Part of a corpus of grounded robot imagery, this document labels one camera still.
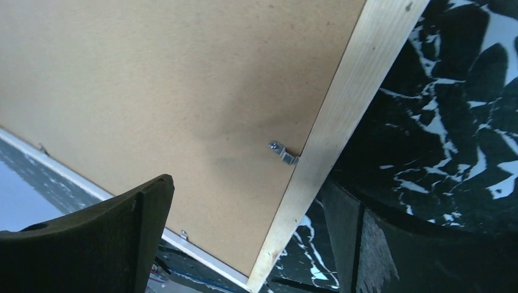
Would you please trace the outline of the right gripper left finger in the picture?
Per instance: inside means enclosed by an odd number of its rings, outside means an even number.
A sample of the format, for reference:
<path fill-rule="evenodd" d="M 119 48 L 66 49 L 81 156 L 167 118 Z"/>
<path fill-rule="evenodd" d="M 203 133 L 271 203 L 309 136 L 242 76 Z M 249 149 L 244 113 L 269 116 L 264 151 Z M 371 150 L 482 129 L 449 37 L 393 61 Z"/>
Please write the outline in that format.
<path fill-rule="evenodd" d="M 2 292 L 144 292 L 174 193 L 160 175 L 71 214 L 1 232 Z"/>

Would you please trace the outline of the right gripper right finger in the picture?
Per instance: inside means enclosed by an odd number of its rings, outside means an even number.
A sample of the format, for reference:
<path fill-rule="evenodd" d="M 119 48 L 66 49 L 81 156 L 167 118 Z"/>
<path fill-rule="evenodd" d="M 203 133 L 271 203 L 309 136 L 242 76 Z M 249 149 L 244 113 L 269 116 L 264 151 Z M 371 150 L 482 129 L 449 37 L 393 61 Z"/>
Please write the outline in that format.
<path fill-rule="evenodd" d="M 320 189 L 341 292 L 516 292 L 517 233 L 427 222 L 332 180 Z"/>

